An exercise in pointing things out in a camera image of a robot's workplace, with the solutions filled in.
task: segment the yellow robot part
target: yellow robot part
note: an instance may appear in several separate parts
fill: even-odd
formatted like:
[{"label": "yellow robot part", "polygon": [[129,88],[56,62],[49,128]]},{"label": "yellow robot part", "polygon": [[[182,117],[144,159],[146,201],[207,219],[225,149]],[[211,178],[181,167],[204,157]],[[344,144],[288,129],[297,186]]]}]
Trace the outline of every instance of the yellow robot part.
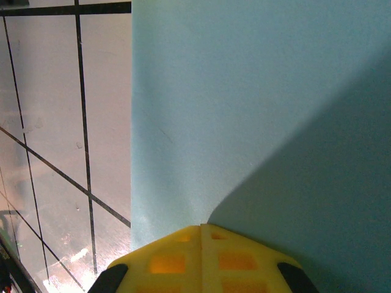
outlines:
[{"label": "yellow robot part", "polygon": [[[317,292],[293,258],[207,224],[152,242],[109,269],[119,264],[128,270],[117,293]],[[300,278],[304,282],[297,284]]]}]

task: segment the tile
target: tile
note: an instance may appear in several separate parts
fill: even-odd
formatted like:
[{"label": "tile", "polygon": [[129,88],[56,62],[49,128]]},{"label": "tile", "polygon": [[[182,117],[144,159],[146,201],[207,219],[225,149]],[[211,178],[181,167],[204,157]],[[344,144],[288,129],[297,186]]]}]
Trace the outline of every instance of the tile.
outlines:
[{"label": "tile", "polygon": [[73,5],[74,0],[29,0],[29,8]]},{"label": "tile", "polygon": [[61,266],[60,262],[54,257],[54,255],[45,247],[45,254],[50,265],[48,266],[49,279],[44,281],[46,290],[49,293],[58,292],[80,292],[83,290],[72,279],[69,273]]},{"label": "tile", "polygon": [[130,219],[131,15],[81,15],[92,193]]},{"label": "tile", "polygon": [[14,229],[18,242],[20,261],[37,286],[43,292],[46,292],[43,282],[48,277],[46,274],[41,240],[19,216],[16,216],[15,218]]},{"label": "tile", "polygon": [[0,131],[0,182],[11,204],[39,233],[26,150]]},{"label": "tile", "polygon": [[130,228],[93,203],[98,273],[113,260],[130,252]]},{"label": "tile", "polygon": [[79,0],[80,4],[97,4],[97,3],[115,3],[115,2],[129,2],[129,0]]},{"label": "tile", "polygon": [[27,144],[86,187],[74,16],[8,17]]},{"label": "tile", "polygon": [[0,127],[23,141],[15,83],[4,26],[0,25]]},{"label": "tile", "polygon": [[16,239],[13,233],[13,223],[16,221],[16,212],[9,211],[7,200],[5,199],[4,191],[0,188],[0,229],[1,235],[7,241],[7,244],[12,249],[15,256],[19,258],[16,248]]},{"label": "tile", "polygon": [[33,156],[31,165],[43,240],[86,287],[93,274],[88,197]]}]

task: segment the dark grout line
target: dark grout line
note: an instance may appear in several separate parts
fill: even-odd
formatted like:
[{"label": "dark grout line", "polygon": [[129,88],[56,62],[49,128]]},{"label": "dark grout line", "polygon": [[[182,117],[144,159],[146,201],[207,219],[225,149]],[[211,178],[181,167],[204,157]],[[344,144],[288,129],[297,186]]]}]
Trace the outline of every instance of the dark grout line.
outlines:
[{"label": "dark grout line", "polygon": [[[76,36],[77,36],[77,41],[78,41],[81,112],[82,112],[82,121],[83,121],[84,149],[85,149],[85,155],[86,155],[87,190],[88,190],[88,193],[91,194],[92,190],[91,190],[91,172],[90,172],[90,152],[89,152],[88,129],[87,129],[86,87],[85,87],[85,83],[84,83],[84,67],[83,67],[79,0],[75,0],[75,20],[76,20]],[[93,223],[92,200],[90,197],[88,199],[88,204],[89,204],[89,212],[90,212],[93,272],[94,272],[95,276],[97,276],[98,275],[98,267],[97,267],[97,249],[96,249],[96,243],[95,243],[95,226]]]},{"label": "dark grout line", "polygon": [[[3,22],[4,22],[4,28],[5,28],[5,36],[7,37],[7,43],[8,43],[8,50],[9,50],[9,56],[10,56],[10,61],[11,61],[11,67],[12,67],[12,75],[13,75],[13,83],[15,86],[15,93],[16,93],[16,100],[18,101],[18,108],[19,108],[19,115],[20,115],[20,122],[22,125],[22,129],[24,129],[24,123],[23,123],[23,115],[22,115],[22,110],[20,106],[20,99],[19,99],[19,91],[18,91],[18,84],[16,83],[16,74],[15,74],[15,67],[13,65],[13,58],[12,58],[12,52],[11,52],[11,44],[10,44],[10,39],[8,35],[8,29],[7,29],[7,22],[5,20],[5,17],[2,17]],[[24,144],[27,146],[27,140],[26,140],[26,135],[23,133],[23,139],[24,139]],[[29,157],[29,152],[26,150],[26,156],[27,156],[27,162],[29,164],[29,173],[30,173],[30,180],[31,180],[31,187],[32,187],[32,194],[34,196],[34,203],[35,203],[35,211],[37,213],[37,220],[38,220],[38,227],[39,227],[39,233],[42,236],[42,229],[41,229],[41,223],[39,219],[39,212],[38,212],[38,205],[37,205],[37,197],[35,195],[35,188],[34,188],[34,182],[32,180],[32,172],[31,172],[31,165],[30,165],[30,157]],[[48,270],[48,263],[46,261],[46,254],[45,254],[45,248],[43,247],[42,243],[42,251],[43,251],[43,258],[45,260],[45,267],[46,267],[46,274],[49,279],[49,270]]]},{"label": "dark grout line", "polygon": [[86,290],[83,288],[83,286],[81,286],[81,284],[79,283],[79,281],[75,278],[75,276],[67,269],[67,267],[62,263],[62,261],[58,258],[58,256],[52,251],[52,249],[50,249],[49,245],[46,244],[46,242],[38,235],[37,232],[35,232],[35,230],[33,229],[33,227],[31,227],[31,225],[29,224],[29,222],[27,222],[27,220],[21,215],[21,213],[16,209],[16,207],[13,206],[13,204],[11,204],[11,202],[8,200],[8,198],[2,194],[2,192],[0,192],[0,194],[5,198],[5,200],[8,202],[9,205],[11,205],[11,207],[15,210],[15,212],[19,215],[19,217],[21,217],[21,219],[25,222],[25,224],[30,228],[30,230],[38,237],[38,239],[41,241],[41,243],[50,251],[50,253],[54,256],[54,258],[60,263],[60,265],[67,271],[67,273],[69,274],[69,276],[73,279],[73,281],[76,282],[76,284],[85,292]]},{"label": "dark grout line", "polygon": [[110,213],[113,217],[115,217],[117,220],[122,222],[124,225],[126,225],[128,228],[131,228],[131,223],[128,219],[126,219],[124,216],[119,214],[117,211],[113,210],[110,206],[108,206],[105,202],[97,198],[94,194],[91,194],[88,192],[87,189],[85,189],[82,185],[77,183],[75,180],[70,178],[68,175],[66,175],[63,171],[58,169],[56,166],[54,166],[52,163],[48,162],[46,159],[44,159],[41,155],[39,155],[37,152],[26,146],[23,142],[18,140],[15,136],[13,136],[11,133],[6,131],[3,127],[0,126],[0,131],[2,131],[5,135],[10,137],[12,140],[14,140],[16,143],[18,143],[21,147],[25,148],[33,154],[38,160],[43,162],[46,166],[48,166],[51,170],[55,171],[58,175],[63,177],[63,179],[67,180],[70,184],[75,186],[77,189],[79,189],[82,193],[87,195],[92,199],[92,201],[96,202],[98,205],[100,205],[103,209],[105,209],[108,213]]},{"label": "dark grout line", "polygon": [[[1,166],[0,166],[0,177],[1,177],[2,186],[3,186],[3,188],[4,188],[5,198],[8,199],[8,197],[7,197],[7,191],[6,191],[6,189],[5,189],[5,184],[4,184],[4,178],[2,177]],[[12,214],[11,214],[10,204],[9,204],[8,200],[7,200],[7,206],[8,206],[8,212],[9,212],[9,214],[10,214],[10,220],[11,220],[13,238],[14,238],[14,240],[15,240],[16,252],[18,253],[18,258],[19,258],[19,260],[20,260],[20,253],[19,253],[18,241],[16,241],[15,228],[13,227]]]},{"label": "dark grout line", "polygon": [[13,85],[14,85],[14,87],[15,87],[16,98],[17,98],[17,100],[18,100],[18,108],[19,108],[20,122],[21,122],[21,124],[22,124],[22,128],[24,129],[24,123],[23,123],[23,117],[22,117],[22,110],[21,110],[20,100],[19,100],[18,86],[17,86],[17,84],[16,84],[15,67],[13,66],[13,58],[12,58],[12,52],[11,52],[11,44],[10,44],[10,39],[9,39],[9,35],[8,35],[7,22],[6,22],[6,20],[5,20],[5,16],[2,17],[2,20],[3,20],[3,23],[4,23],[5,36],[7,37],[8,51],[9,51],[9,56],[10,56],[10,61],[11,61],[11,67],[12,67]]},{"label": "dark grout line", "polygon": [[[80,15],[131,13],[131,1],[80,5]],[[75,15],[74,5],[0,10],[1,16]]]},{"label": "dark grout line", "polygon": [[[25,133],[23,134],[23,137],[24,137],[24,143],[27,145]],[[26,150],[26,155],[27,155],[27,163],[28,163],[28,165],[29,165],[29,173],[30,173],[30,180],[31,180],[32,195],[33,195],[33,197],[34,197],[35,211],[36,211],[36,213],[37,213],[39,234],[41,235],[41,239],[43,239],[43,236],[42,236],[42,228],[41,228],[41,221],[40,221],[40,219],[39,219],[39,212],[38,212],[37,196],[36,196],[36,194],[35,194],[34,181],[33,181],[33,179],[32,179],[30,155],[29,155],[29,152],[28,152],[27,150]],[[43,241],[42,241],[42,251],[43,251],[43,259],[45,260],[46,274],[48,275],[48,279],[49,279],[48,262],[47,262],[47,260],[46,260],[46,253],[45,253],[45,248],[44,248],[44,246],[43,246]]]}]

